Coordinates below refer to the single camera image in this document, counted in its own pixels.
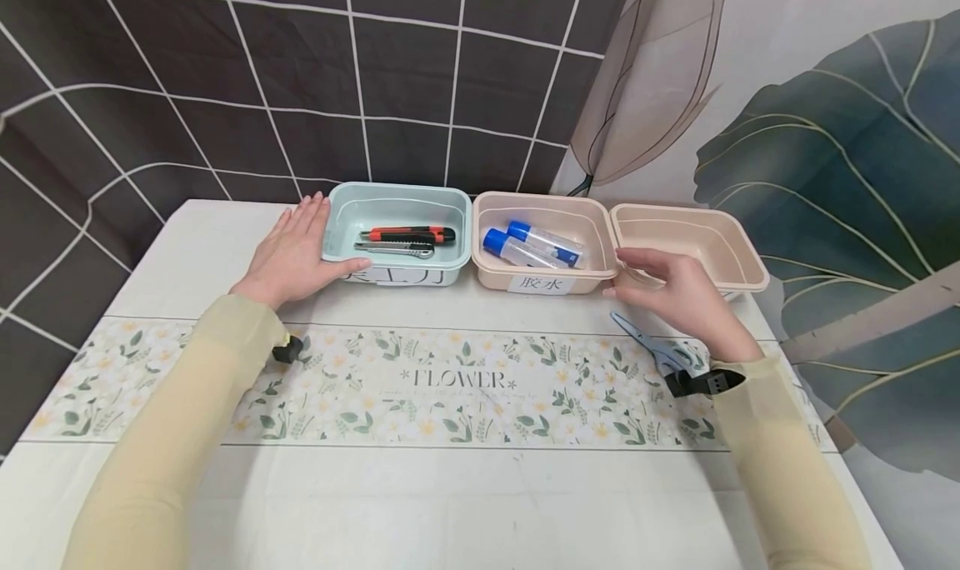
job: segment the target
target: forearm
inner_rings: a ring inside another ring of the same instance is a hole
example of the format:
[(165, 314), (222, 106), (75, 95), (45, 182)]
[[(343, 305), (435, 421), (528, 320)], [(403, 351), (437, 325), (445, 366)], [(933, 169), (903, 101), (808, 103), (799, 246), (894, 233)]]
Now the forearm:
[(285, 338), (276, 313), (242, 297), (221, 297), (204, 313), (103, 464), (63, 568), (185, 568), (186, 503), (234, 408)]
[(747, 380), (713, 398), (767, 563), (772, 570), (870, 568), (858, 521), (778, 363), (721, 363)]

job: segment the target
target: plastic container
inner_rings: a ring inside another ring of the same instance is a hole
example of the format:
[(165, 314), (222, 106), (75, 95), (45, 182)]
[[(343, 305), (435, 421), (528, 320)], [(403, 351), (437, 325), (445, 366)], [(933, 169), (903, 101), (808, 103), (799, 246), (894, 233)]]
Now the plastic container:
[[(323, 237), (323, 259), (339, 262), (368, 257), (373, 266), (348, 276), (349, 282), (388, 286), (446, 287), (470, 259), (473, 215), (463, 191), (444, 187), (376, 182), (345, 182), (330, 191), (330, 220)], [(437, 246), (426, 260), (353, 248), (360, 232), (374, 227), (440, 225), (456, 231), (456, 241)]]
[(523, 241), (531, 248), (548, 253), (550, 257), (560, 260), (570, 268), (582, 266), (583, 246), (579, 242), (564, 239), (564, 237), (555, 235), (549, 230), (531, 227), (530, 224), (516, 220), (510, 222), (509, 227), (507, 227), (507, 234), (518, 241)]
[(474, 230), (486, 235), (506, 231), (511, 221), (530, 224), (582, 244), (583, 267), (530, 268), (513, 266), (482, 249), (474, 235), (472, 252), (477, 278), (487, 288), (515, 293), (589, 293), (618, 273), (613, 227), (607, 210), (585, 197), (485, 192), (473, 202)]
[(487, 230), (487, 234), (482, 238), (482, 248), (485, 252), (490, 252), (501, 260), (507, 260), (514, 266), (527, 268), (562, 268), (564, 266), (560, 260), (551, 258), (544, 252), (538, 252), (525, 242), (496, 228)]
[[(718, 210), (622, 203), (610, 211), (613, 233), (622, 248), (656, 248), (700, 260), (725, 296), (759, 292), (770, 273), (740, 222)], [(625, 267), (613, 284), (658, 288), (663, 281)]]

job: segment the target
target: grid pattern backdrop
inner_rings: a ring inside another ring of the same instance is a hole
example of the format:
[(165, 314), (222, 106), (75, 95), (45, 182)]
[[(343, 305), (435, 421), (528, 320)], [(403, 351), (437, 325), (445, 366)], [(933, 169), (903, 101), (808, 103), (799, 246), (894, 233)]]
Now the grid pattern backdrop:
[(545, 192), (625, 0), (0, 0), (0, 454), (189, 198)]

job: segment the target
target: glue stick cap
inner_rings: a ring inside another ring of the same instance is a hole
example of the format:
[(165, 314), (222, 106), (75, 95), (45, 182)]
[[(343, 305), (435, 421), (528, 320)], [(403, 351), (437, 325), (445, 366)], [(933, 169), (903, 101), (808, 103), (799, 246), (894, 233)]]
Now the glue stick cap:
[(503, 252), (504, 243), (506, 243), (509, 238), (510, 235), (507, 235), (504, 231), (491, 228), (487, 230), (487, 236), (482, 238), (482, 248), (500, 257), (500, 252)]
[(507, 227), (507, 235), (510, 235), (518, 241), (526, 241), (527, 235), (530, 233), (530, 228), (530, 224), (512, 220), (510, 221), (509, 227)]

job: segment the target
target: hand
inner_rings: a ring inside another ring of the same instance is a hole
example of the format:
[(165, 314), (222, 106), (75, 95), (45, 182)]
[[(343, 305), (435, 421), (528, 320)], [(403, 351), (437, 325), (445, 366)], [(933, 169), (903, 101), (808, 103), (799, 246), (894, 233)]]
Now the hand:
[(280, 214), (270, 234), (257, 246), (247, 274), (230, 293), (259, 301), (276, 311), (287, 301), (308, 298), (350, 273), (370, 268), (366, 258), (342, 262), (321, 261), (323, 231), (330, 216), (330, 200), (317, 192), (306, 196), (297, 209)]
[(657, 290), (612, 287), (605, 297), (642, 306), (678, 331), (699, 338), (710, 355), (724, 362), (752, 362), (763, 357), (754, 340), (727, 301), (713, 285), (700, 260), (657, 249), (620, 248), (617, 258), (630, 268), (663, 280)]

